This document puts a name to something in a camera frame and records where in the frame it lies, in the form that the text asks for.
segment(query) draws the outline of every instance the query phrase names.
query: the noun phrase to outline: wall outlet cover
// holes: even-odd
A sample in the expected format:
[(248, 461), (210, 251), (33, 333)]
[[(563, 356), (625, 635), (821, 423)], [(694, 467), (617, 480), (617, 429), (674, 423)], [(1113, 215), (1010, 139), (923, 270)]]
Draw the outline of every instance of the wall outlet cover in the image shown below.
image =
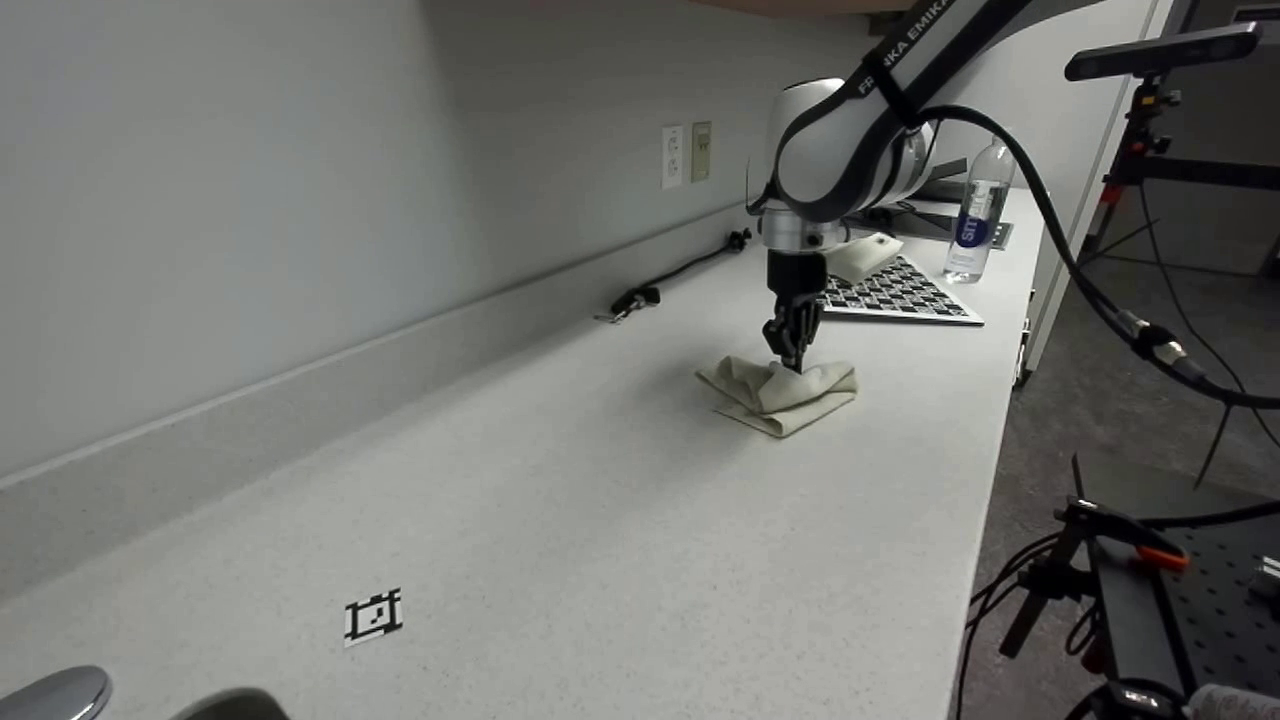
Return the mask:
[(690, 185), (714, 179), (714, 118), (696, 118), (690, 131)]
[(690, 122), (664, 129), (662, 170), (664, 187), (690, 185)]

